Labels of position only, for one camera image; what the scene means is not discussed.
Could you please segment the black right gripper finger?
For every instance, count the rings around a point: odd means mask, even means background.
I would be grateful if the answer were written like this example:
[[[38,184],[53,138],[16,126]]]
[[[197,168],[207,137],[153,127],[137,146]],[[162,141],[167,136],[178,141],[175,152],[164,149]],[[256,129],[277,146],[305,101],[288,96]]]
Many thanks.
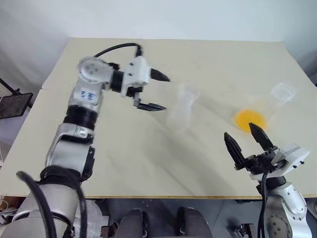
[[[264,151],[270,150],[274,147],[273,143],[261,127],[252,122],[249,123],[249,127],[253,138]]]
[[[243,164],[244,157],[241,153],[241,148],[239,147],[236,140],[233,137],[231,137],[227,132],[224,133],[224,142],[227,151],[229,152],[235,164]]]

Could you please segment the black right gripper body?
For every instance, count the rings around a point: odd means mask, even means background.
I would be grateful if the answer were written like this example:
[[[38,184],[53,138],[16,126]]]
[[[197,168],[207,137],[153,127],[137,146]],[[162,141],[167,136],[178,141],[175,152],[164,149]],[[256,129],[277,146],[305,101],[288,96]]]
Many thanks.
[[[262,174],[267,171],[272,173],[285,166],[285,159],[277,162],[273,161],[273,158],[277,155],[275,150],[277,150],[277,147],[273,146],[272,148],[264,151],[262,154],[251,155],[244,158],[241,153],[241,148],[238,147],[238,149],[234,149],[235,169],[246,169],[253,175]]]

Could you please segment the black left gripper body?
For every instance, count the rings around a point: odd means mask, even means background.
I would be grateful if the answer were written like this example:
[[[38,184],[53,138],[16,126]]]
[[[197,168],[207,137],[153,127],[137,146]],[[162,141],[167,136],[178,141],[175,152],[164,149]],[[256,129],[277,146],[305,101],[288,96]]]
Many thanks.
[[[142,107],[140,94],[143,92],[143,87],[129,87],[127,90],[127,97],[133,98],[133,106]]]

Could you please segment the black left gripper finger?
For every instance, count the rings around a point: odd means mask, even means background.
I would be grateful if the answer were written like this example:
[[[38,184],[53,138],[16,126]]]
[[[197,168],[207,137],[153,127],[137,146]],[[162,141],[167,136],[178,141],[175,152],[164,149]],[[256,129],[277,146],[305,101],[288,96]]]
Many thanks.
[[[140,100],[135,103],[135,107],[137,109],[144,110],[144,111],[164,111],[164,110],[166,110],[166,107],[164,107],[164,106],[161,106],[158,104],[153,104],[153,103],[144,104],[144,103],[141,103]]]
[[[153,80],[162,81],[162,82],[170,82],[170,79],[165,74],[163,74],[162,72],[154,68],[151,68],[150,77]]]

